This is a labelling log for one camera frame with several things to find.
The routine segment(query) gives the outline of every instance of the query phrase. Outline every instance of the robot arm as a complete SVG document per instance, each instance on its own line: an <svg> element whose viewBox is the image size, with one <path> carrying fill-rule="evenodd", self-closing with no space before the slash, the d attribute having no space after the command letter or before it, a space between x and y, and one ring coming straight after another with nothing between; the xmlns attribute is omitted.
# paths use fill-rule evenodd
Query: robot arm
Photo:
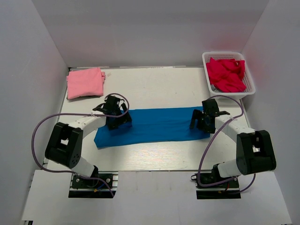
<svg viewBox="0 0 300 225"><path fill-rule="evenodd" d="M129 113L118 118L107 117L107 115L122 115L121 108L124 112L127 110L125 103L121 104L121 107L119 106L120 101L121 99L117 97L108 96L105 103L93 109L99 111L103 116L87 116L70 124L61 122L55 124L45 151L45 157L78 174L95 177L98 174L98 168L81 157L83 138L103 126L108 126L109 130L117 129L123 124L131 126L132 119Z"/></svg>
<svg viewBox="0 0 300 225"><path fill-rule="evenodd" d="M228 112L219 111L214 99L203 101L202 105L203 112L194 110L190 129L194 128L198 120L196 125L198 129L213 134L216 129L220 129L232 119ZM222 132L236 142L236 158L214 165L210 182L222 181L224 178L241 174L271 171L276 168L272 142L267 131L256 131L233 120L222 129Z"/></svg>

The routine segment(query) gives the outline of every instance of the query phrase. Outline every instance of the pink cloth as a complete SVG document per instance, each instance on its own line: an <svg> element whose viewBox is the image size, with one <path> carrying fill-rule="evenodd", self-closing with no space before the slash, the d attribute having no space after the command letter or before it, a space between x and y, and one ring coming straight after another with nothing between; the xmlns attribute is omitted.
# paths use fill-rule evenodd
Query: pink cloth
<svg viewBox="0 0 300 225"><path fill-rule="evenodd" d="M105 72L100 68L71 71L67 76L67 98L103 96Z"/></svg>

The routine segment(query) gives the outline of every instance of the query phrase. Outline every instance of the red cloth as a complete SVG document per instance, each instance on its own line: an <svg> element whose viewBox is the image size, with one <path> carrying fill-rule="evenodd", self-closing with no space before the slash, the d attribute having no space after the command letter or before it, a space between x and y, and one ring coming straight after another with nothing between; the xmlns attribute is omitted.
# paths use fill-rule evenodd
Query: red cloth
<svg viewBox="0 0 300 225"><path fill-rule="evenodd" d="M214 60L206 63L210 83L222 92L243 92L245 72L244 60Z"/></svg>

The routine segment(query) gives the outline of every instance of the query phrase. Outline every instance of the blue fabric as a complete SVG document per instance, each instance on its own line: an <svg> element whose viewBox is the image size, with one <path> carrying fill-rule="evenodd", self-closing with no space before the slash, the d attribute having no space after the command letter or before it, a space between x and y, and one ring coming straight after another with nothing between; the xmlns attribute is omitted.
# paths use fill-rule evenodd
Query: blue fabric
<svg viewBox="0 0 300 225"><path fill-rule="evenodd" d="M194 109L202 110L202 107L129 110L132 127L128 127L128 124L115 130L108 130L107 126L100 127L94 142L98 148L103 148L208 138L210 134L197 128L189 129Z"/></svg>

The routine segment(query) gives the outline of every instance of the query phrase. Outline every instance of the laundry basket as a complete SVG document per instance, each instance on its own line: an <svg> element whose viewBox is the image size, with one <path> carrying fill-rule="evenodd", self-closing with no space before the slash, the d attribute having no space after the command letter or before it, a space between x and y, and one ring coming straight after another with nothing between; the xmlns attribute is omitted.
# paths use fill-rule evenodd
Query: laundry basket
<svg viewBox="0 0 300 225"><path fill-rule="evenodd" d="M246 89L244 92L230 92L230 93L219 93L219 92L214 92L211 89L210 86L210 79L208 77L208 72L206 68L206 63L210 61L210 59L213 58L215 60L230 60L230 59L235 59L235 60L245 60L243 55L238 53L238 52L205 52L202 54L202 59L203 59L203 65L204 65L204 70L205 70L205 75L206 75L206 81L208 84L208 89L210 90L210 96L215 96L215 95L225 95L232 97L234 99L242 99L243 97L247 95L253 95L255 93L255 86L251 77L251 74L248 70L247 64L245 63L245 73L244 73L244 78L243 78L243 83L246 86Z"/></svg>

